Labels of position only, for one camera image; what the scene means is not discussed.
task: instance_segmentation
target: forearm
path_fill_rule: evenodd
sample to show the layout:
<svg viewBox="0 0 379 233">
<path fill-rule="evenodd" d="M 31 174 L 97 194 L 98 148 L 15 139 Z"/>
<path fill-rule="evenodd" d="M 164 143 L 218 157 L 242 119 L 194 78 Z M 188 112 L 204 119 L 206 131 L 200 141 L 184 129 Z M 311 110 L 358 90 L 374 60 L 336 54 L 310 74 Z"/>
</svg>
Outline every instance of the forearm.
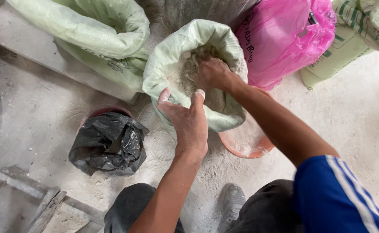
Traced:
<svg viewBox="0 0 379 233">
<path fill-rule="evenodd" d="M 305 159 L 323 154 L 337 156 L 325 142 L 301 119 L 264 92 L 232 78 L 222 87 L 254 117 L 270 141 L 298 167 Z"/>
<path fill-rule="evenodd" d="M 174 232 L 182 205 L 201 165 L 197 152 L 175 150 L 171 167 L 162 177 L 152 199 L 128 230 L 129 233 Z"/>
</svg>

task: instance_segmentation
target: person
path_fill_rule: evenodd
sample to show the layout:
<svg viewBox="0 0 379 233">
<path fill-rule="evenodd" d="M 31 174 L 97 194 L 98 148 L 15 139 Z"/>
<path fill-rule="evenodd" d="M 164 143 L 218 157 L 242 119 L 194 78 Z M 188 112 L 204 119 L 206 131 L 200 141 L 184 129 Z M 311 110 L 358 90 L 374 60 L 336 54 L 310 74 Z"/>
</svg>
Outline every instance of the person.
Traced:
<svg viewBox="0 0 379 233">
<path fill-rule="evenodd" d="M 239 186 L 226 185 L 220 233 L 379 232 L 379 208 L 372 196 L 308 125 L 216 58 L 199 61 L 194 81 L 203 89 L 231 94 L 297 168 L 294 182 L 275 180 L 247 201 Z M 197 90 L 189 109 L 168 102 L 170 94 L 165 88 L 157 107 L 177 133 L 172 164 L 157 189 L 134 184 L 122 190 L 105 216 L 105 233 L 184 232 L 179 215 L 208 149 L 205 94 Z"/>
</svg>

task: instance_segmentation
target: powder-covered hand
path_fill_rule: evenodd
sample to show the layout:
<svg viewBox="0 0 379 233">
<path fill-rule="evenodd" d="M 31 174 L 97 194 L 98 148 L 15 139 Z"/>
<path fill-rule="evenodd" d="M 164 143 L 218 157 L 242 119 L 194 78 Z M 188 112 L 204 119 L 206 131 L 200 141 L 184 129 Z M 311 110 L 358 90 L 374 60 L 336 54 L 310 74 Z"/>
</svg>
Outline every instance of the powder-covered hand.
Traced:
<svg viewBox="0 0 379 233">
<path fill-rule="evenodd" d="M 230 71 L 227 64 L 218 58 L 197 56 L 195 60 L 198 64 L 199 75 L 194 78 L 194 82 L 203 89 L 218 88 L 224 90 L 232 78 L 239 78 L 234 72 Z"/>
<path fill-rule="evenodd" d="M 189 152 L 202 160 L 208 150 L 207 117 L 203 108 L 205 93 L 198 89 L 191 97 L 189 109 L 168 102 L 170 95 L 171 90 L 166 87 L 158 98 L 157 107 L 169 117 L 177 133 L 175 155 Z"/>
</svg>

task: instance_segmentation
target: blue shirt sleeve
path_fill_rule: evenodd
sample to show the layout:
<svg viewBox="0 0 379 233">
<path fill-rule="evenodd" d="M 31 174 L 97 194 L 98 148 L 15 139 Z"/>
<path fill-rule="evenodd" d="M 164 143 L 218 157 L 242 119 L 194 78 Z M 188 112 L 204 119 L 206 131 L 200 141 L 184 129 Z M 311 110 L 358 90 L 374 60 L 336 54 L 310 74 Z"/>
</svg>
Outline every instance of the blue shirt sleeve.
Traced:
<svg viewBox="0 0 379 233">
<path fill-rule="evenodd" d="M 304 161 L 295 176 L 292 205 L 307 233 L 379 233 L 378 206 L 340 158 Z"/>
</svg>

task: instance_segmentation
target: gray shoe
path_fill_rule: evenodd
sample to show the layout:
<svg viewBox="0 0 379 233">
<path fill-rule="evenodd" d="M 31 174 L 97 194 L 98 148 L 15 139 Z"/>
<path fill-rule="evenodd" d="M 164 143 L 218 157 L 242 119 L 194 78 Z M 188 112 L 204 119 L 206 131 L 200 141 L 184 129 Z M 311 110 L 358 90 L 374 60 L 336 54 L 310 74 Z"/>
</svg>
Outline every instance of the gray shoe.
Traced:
<svg viewBox="0 0 379 233">
<path fill-rule="evenodd" d="M 226 186 L 227 190 L 225 190 L 226 187 L 223 189 L 225 193 L 223 196 L 221 222 L 218 226 L 219 233 L 224 233 L 229 230 L 231 222 L 238 218 L 240 209 L 245 203 L 245 195 L 240 186 L 234 183 Z"/>
</svg>

